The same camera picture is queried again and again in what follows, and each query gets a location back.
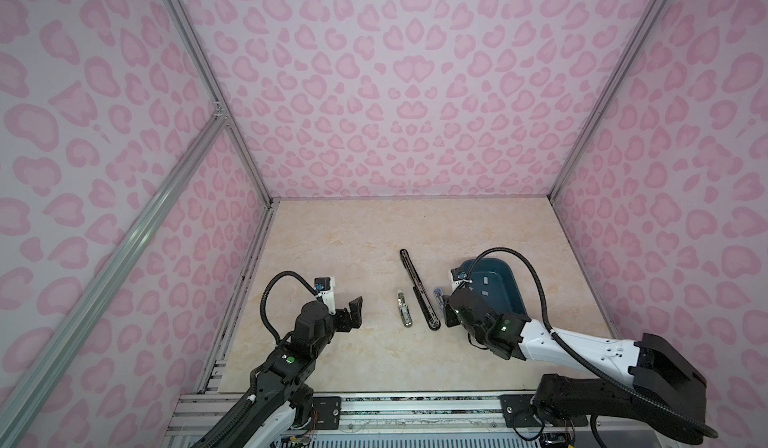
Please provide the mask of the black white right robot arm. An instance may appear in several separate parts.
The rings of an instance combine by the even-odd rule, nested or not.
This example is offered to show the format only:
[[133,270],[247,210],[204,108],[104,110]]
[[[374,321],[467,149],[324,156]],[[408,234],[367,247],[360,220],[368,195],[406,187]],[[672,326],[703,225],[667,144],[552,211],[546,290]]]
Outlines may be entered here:
[[609,339],[555,328],[524,314],[496,311],[467,285],[446,297],[445,315],[448,326],[462,326],[501,359],[588,373],[586,379],[542,376],[531,406],[543,420],[632,419],[688,445],[718,436],[706,423],[705,377],[659,335]]

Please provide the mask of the teal plastic tray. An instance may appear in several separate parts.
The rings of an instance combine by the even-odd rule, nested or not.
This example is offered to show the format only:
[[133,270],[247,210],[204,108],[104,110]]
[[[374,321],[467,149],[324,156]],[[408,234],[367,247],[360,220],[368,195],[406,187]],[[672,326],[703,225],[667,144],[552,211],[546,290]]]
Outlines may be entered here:
[[481,295],[495,311],[527,314],[514,274],[503,260],[483,258],[469,279],[469,289]]

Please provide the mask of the light blue mini stapler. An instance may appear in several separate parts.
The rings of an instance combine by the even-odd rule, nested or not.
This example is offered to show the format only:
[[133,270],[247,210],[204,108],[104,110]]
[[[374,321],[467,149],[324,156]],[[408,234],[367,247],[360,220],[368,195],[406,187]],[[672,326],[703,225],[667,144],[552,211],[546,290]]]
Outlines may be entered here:
[[434,295],[435,301],[437,302],[440,316],[442,318],[445,318],[447,302],[446,302],[444,291],[440,287],[437,287],[433,290],[433,295]]

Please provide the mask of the aluminium corner frame post left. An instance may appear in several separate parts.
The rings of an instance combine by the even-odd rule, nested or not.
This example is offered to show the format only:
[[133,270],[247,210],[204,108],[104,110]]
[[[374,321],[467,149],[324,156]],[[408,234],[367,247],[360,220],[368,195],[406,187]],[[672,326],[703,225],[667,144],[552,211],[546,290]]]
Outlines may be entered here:
[[257,168],[255,158],[250,152],[246,139],[230,108],[230,104],[226,100],[212,63],[204,50],[201,38],[192,24],[192,19],[184,4],[184,0],[162,0],[162,2],[169,12],[170,20],[175,26],[192,64],[196,68],[200,80],[216,108],[216,112],[224,118],[225,130],[234,143],[235,149],[245,166],[247,175],[257,190],[259,198],[266,207],[272,208],[273,198],[268,193],[265,182]]

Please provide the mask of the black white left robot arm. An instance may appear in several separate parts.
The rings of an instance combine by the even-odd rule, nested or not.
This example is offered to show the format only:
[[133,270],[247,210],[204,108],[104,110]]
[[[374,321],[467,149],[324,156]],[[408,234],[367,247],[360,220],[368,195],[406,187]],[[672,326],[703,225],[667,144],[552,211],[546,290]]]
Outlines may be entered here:
[[336,333],[361,327],[362,308],[361,296],[335,312],[321,301],[305,304],[294,329],[251,371],[246,392],[195,445],[269,447],[290,428],[305,427],[314,395],[306,380]]

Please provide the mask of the aluminium corner frame post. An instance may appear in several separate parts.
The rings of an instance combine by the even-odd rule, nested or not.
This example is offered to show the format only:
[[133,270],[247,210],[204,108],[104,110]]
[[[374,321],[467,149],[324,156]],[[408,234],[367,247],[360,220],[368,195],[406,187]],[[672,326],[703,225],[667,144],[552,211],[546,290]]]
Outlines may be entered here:
[[660,25],[664,14],[668,11],[670,4],[674,0],[649,0],[642,16],[640,16],[631,36],[627,40],[607,82],[596,98],[595,106],[586,118],[586,122],[577,136],[560,174],[556,177],[554,186],[550,190],[547,198],[552,205],[560,198],[564,192],[566,183],[572,176],[576,165],[584,154],[590,139],[598,130],[603,118],[606,116],[613,100],[619,94],[625,80],[630,76],[630,72],[639,60],[644,46],[651,40],[654,30]]
[[200,80],[216,108],[216,112],[224,118],[225,130],[234,143],[235,149],[245,166],[247,175],[257,190],[259,198],[266,207],[272,208],[273,198],[268,193],[265,182],[257,168],[255,158],[250,152],[246,139],[230,108],[230,104],[226,100],[212,63],[204,50],[201,38],[192,24],[192,19],[184,4],[184,0],[162,0],[162,2],[169,12],[170,20],[175,26],[192,64],[196,68]]

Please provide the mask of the aluminium corner frame post right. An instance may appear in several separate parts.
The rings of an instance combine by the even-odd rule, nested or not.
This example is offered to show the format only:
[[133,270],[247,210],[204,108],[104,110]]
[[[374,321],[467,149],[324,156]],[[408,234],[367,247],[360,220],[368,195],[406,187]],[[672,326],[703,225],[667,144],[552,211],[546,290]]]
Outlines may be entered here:
[[660,25],[664,14],[668,11],[670,4],[674,0],[649,0],[642,16],[640,16],[631,36],[627,40],[607,82],[596,98],[595,106],[586,118],[586,122],[577,136],[560,174],[556,177],[554,186],[550,190],[547,198],[552,205],[560,198],[564,192],[566,183],[572,176],[576,165],[584,154],[590,139],[598,130],[603,118],[606,116],[613,100],[619,94],[625,80],[630,76],[630,72],[639,60],[644,46],[651,40],[654,30]]

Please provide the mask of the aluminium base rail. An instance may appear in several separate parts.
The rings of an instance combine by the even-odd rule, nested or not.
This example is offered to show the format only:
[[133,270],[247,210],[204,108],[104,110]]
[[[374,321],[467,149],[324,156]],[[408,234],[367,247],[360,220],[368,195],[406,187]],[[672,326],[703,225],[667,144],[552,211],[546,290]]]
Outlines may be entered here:
[[307,424],[271,447],[673,447],[632,420],[581,417],[542,425],[526,391],[322,393]]

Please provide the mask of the aluminium diagonal frame bar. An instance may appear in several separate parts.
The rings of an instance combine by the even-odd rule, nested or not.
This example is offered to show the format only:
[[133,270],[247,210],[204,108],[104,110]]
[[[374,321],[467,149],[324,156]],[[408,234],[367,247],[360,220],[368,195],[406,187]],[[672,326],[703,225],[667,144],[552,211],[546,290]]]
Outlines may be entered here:
[[1,412],[3,447],[14,447],[21,441],[215,144],[226,121],[227,117],[219,114],[207,122],[19,380]]

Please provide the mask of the black long stapler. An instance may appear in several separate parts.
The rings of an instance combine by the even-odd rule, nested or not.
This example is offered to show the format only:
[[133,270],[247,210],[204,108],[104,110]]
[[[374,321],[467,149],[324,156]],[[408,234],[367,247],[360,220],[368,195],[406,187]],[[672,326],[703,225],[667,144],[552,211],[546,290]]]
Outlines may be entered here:
[[427,326],[432,331],[439,330],[441,328],[440,319],[435,309],[433,308],[429,297],[427,296],[423,282],[415,268],[415,265],[413,264],[408,250],[400,249],[399,256],[404,268],[406,269],[406,272],[411,278],[414,294],[416,296],[421,312],[425,318]]

